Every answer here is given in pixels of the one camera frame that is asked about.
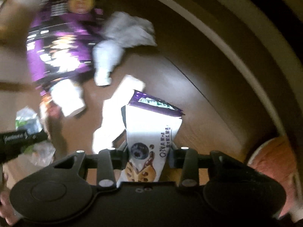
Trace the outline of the person's right hand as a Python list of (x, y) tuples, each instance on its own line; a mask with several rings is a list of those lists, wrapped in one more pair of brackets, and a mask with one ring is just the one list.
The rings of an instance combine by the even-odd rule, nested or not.
[(297, 163), (288, 138), (280, 136), (268, 140), (253, 152), (247, 164), (283, 186), (286, 191), (286, 203), (280, 217), (288, 214), (297, 198)]

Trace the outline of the person's left hand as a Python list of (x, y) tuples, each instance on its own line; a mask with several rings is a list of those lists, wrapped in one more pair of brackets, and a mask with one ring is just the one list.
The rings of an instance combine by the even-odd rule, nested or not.
[(20, 216), (16, 214), (10, 202), (10, 189), (7, 187), (8, 175), (1, 173), (1, 218), (8, 226), (14, 226)]

